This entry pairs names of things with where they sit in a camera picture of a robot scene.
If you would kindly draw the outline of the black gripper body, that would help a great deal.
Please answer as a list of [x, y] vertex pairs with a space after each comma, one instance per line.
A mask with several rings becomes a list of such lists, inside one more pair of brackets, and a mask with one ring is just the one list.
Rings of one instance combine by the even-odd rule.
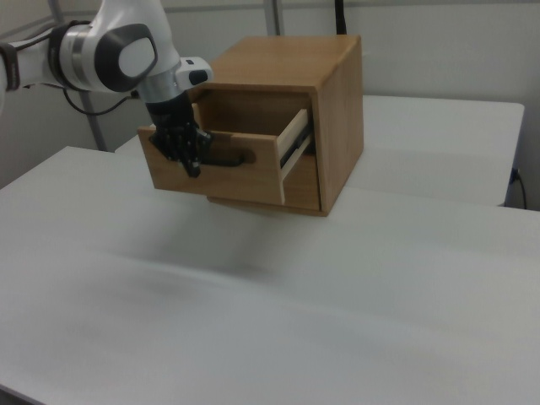
[[190, 97], [183, 92], [160, 102], [146, 103], [148, 113], [156, 130], [151, 137], [159, 149], [208, 148], [211, 134], [196, 123]]

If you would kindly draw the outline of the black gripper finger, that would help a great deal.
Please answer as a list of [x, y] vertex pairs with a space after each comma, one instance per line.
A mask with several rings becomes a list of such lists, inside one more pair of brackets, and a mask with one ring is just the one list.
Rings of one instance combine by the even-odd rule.
[[197, 178], [200, 176], [201, 168], [197, 146], [193, 141], [166, 143], [164, 155], [169, 161], [180, 163], [189, 177]]
[[209, 154], [212, 145], [212, 135], [210, 133], [198, 133], [197, 141], [197, 162], [202, 165]]

